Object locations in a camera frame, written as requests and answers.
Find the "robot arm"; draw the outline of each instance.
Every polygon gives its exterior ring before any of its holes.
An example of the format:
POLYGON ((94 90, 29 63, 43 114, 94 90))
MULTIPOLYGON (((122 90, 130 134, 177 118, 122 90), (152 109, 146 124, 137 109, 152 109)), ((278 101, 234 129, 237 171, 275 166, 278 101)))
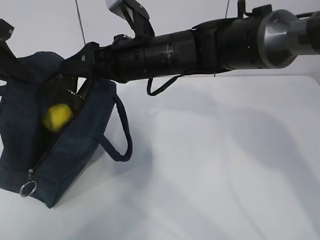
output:
POLYGON ((129 23, 135 38, 118 35, 106 47, 88 43, 61 64, 63 75, 94 76, 119 83, 152 81, 170 75, 280 69, 299 55, 320 54, 320 11, 296 16, 287 10, 273 11, 271 5, 265 5, 249 13, 245 0, 239 0, 237 17, 155 36, 147 11, 137 1, 106 0, 106 3, 129 23))

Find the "white surface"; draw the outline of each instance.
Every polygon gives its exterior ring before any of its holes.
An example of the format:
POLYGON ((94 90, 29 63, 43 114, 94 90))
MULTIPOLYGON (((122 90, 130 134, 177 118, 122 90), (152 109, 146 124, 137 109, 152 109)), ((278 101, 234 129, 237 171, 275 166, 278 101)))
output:
MULTIPOLYGON (((182 78, 158 97, 146 96, 146 84, 118 86, 131 161, 99 148, 51 210, 0 190, 0 239, 320 239, 314 80, 182 78)), ((125 150, 116 114, 106 135, 125 150)))
MULTIPOLYGON (((111 13, 105 0, 78 0, 87 42, 110 45, 118 34, 134 36, 129 25, 111 13)), ((139 0, 147 9, 157 36, 192 28, 225 17, 227 0, 139 0)), ((54 51, 64 58, 83 46, 74 0, 0 0, 0 18, 15 26, 8 41, 19 56, 54 51)), ((293 13, 320 10, 319 0, 247 0, 247 9, 273 4, 293 13)), ((237 0, 230 0, 228 17, 237 15, 237 0)), ((307 75, 320 83, 320 56, 300 56, 291 66, 276 70, 241 70, 223 76, 307 75)))

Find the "white wall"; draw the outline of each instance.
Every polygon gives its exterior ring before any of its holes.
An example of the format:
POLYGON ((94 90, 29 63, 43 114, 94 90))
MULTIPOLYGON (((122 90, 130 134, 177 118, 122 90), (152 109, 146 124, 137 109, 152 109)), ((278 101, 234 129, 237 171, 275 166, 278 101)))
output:
MULTIPOLYGON (((139 0, 148 10, 157 35, 189 29, 199 23, 224 18, 227 0, 139 0)), ((54 51, 67 58, 83 46, 74 0, 1 0, 0 18, 15 32, 9 46, 17 56, 54 51)), ((251 10, 265 4, 293 13, 320 10, 320 0, 247 0, 251 10)), ((79 0, 87 42, 109 45, 113 36, 133 36, 128 24, 108 11, 105 0, 79 0)), ((230 0, 228 17, 237 14, 237 0, 230 0)), ((289 67, 276 70, 238 70, 226 76, 307 75, 320 83, 320 56, 300 56, 289 67)))

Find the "dark blue bag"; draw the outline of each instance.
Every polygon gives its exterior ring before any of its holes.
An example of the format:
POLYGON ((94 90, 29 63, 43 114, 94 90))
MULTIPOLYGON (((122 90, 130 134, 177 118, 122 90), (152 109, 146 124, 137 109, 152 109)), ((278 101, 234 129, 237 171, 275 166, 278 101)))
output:
MULTIPOLYGON (((48 137, 43 135, 41 116, 54 104, 54 90, 50 92, 47 83, 59 70, 63 58, 53 52, 38 52, 19 60, 27 66, 32 79, 29 84, 10 80, 0 88, 3 142, 0 188, 20 193, 23 197, 31 196, 52 208, 89 162, 99 144, 115 161, 126 162, 131 158, 133 145, 128 119, 117 96, 116 84, 110 80, 93 79, 77 116, 63 131, 52 135, 48 144, 43 144, 48 137), (125 155, 121 155, 104 136, 114 105, 128 143, 125 155)), ((56 92, 55 95, 61 97, 63 94, 56 92)))

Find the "metal ring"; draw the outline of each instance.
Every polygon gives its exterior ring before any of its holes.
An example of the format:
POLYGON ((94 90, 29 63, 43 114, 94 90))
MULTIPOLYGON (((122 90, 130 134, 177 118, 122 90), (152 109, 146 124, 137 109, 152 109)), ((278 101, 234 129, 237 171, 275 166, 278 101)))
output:
POLYGON ((23 185, 21 188, 20 188, 20 191, 19 191, 19 194, 22 198, 27 198, 27 197, 30 197, 32 194, 35 193, 35 191, 37 190, 37 186, 38 186, 38 183, 36 181, 28 181, 25 185, 23 185), (23 195, 23 190, 25 189, 26 186, 28 186, 29 184, 34 184, 34 188, 33 190, 28 194, 28 195, 23 195))

